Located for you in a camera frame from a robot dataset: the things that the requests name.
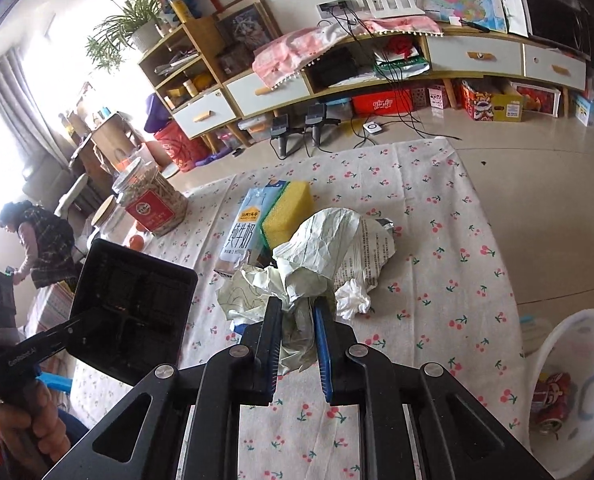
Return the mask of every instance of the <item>human hand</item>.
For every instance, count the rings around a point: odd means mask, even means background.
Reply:
[[[11,404],[0,404],[0,436],[12,456],[25,468],[32,470],[34,462],[20,439],[20,433],[32,428],[39,442],[37,447],[53,462],[60,460],[69,450],[66,425],[59,418],[59,412],[50,398],[48,388],[42,382],[36,385],[39,414],[31,418],[29,413]]]
[[[22,276],[18,271],[13,274],[13,285],[19,285],[26,277]]]

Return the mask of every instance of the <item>gray curtain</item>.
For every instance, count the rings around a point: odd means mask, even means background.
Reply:
[[[48,153],[62,167],[68,167],[72,152],[68,153],[67,141],[59,138],[39,111],[28,88],[17,47],[0,58],[0,115],[13,133],[24,162]]]

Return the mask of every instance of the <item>black plastic tray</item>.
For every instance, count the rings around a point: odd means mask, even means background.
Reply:
[[[101,307],[112,321],[68,352],[134,386],[156,366],[176,364],[196,285],[192,269],[95,240],[70,316]]]

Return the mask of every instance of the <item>white drawer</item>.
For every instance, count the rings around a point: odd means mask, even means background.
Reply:
[[[280,84],[274,90],[268,90],[255,73],[237,79],[227,84],[226,87],[244,116],[253,115],[269,108],[277,108],[284,103],[310,95],[301,73],[296,78]],[[255,92],[267,93],[257,95]]]
[[[522,44],[479,36],[429,36],[433,71],[522,75]]]
[[[556,50],[523,45],[523,75],[571,88],[586,88],[586,63]]]
[[[173,117],[192,139],[215,126],[236,119],[237,115],[219,89],[182,108]]]

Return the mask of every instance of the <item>drawer handle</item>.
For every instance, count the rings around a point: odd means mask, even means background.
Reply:
[[[554,70],[556,73],[558,73],[559,75],[565,75],[570,77],[570,70],[568,70],[567,68],[564,68],[562,66],[559,65],[553,65],[552,66],[552,70]]]
[[[200,121],[205,121],[208,117],[210,117],[212,115],[212,110],[208,110],[207,112],[204,112],[201,115],[197,115],[192,122],[193,123],[198,123]]]
[[[262,86],[254,91],[254,95],[266,95],[272,92],[272,88],[268,88],[267,86]]]
[[[496,57],[488,52],[469,52],[468,57],[470,59],[478,59],[481,61],[494,61]]]

